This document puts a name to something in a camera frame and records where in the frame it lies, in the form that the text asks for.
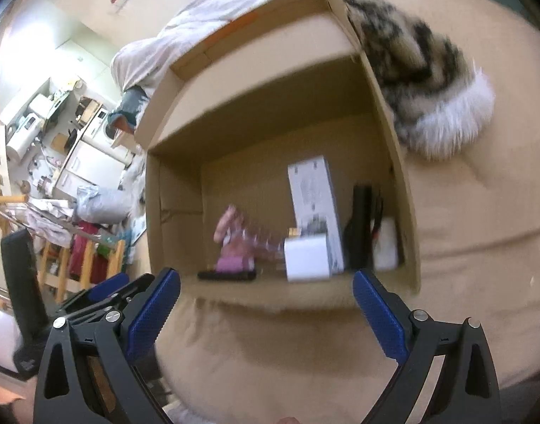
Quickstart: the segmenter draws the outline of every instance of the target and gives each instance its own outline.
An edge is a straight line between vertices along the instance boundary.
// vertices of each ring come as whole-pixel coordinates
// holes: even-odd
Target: wooden pole
[[[124,249],[126,241],[118,241],[115,250],[109,253],[109,264],[107,266],[107,279],[118,274],[123,267]]]
[[[44,252],[42,253],[42,261],[40,262],[40,269],[38,270],[38,286],[40,290],[46,283],[46,268],[48,264],[48,253],[50,252],[50,241],[46,241],[44,246]]]
[[[21,194],[19,196],[0,196],[0,204],[21,204],[28,202],[28,195]]]
[[[83,254],[83,264],[81,265],[81,277],[79,283],[82,290],[91,286],[91,270],[93,269],[93,257],[95,256],[95,242],[87,241]]]
[[[69,275],[70,249],[62,247],[59,253],[59,274],[58,274],[58,291],[56,293],[56,303],[61,304],[65,295],[65,286]]]

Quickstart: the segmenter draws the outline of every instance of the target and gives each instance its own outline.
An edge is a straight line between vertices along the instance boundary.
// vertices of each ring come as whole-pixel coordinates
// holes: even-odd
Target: washing machine
[[[101,107],[87,125],[81,140],[124,163],[124,165],[129,165],[134,157],[130,150],[124,146],[112,148],[114,135],[111,137],[106,133],[108,114],[109,112],[104,107]]]

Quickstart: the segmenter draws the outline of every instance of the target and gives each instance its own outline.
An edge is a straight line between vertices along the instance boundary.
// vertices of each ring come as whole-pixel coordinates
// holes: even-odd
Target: orange tape
[[[206,48],[210,48],[211,46],[221,41],[223,38],[226,38],[227,36],[238,31],[239,29],[246,27],[246,25],[252,24],[252,22],[258,19],[258,16],[259,14],[256,9],[246,14],[243,14],[238,19],[229,22],[227,25],[221,27],[215,33],[209,35],[203,40],[203,43],[205,44]]]

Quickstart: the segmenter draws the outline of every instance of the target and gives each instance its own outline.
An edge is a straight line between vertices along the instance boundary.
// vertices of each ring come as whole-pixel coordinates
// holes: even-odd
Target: white blanket
[[[112,59],[112,77],[122,92],[138,84],[151,97],[166,69],[181,55],[265,1],[194,0],[178,12],[156,38],[123,47]]]

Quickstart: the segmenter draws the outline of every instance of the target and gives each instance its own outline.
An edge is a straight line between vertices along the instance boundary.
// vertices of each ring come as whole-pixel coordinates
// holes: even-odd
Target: red bag
[[[89,234],[97,234],[99,231],[99,226],[84,221],[79,222],[78,227]],[[70,274],[74,274],[78,277],[81,276],[81,266],[83,265],[83,254],[85,253],[86,244],[87,239],[85,237],[74,236],[74,246],[71,249],[70,258]],[[106,258],[95,253],[93,257],[93,267],[91,268],[90,282],[92,284],[98,284],[107,278],[108,264]]]

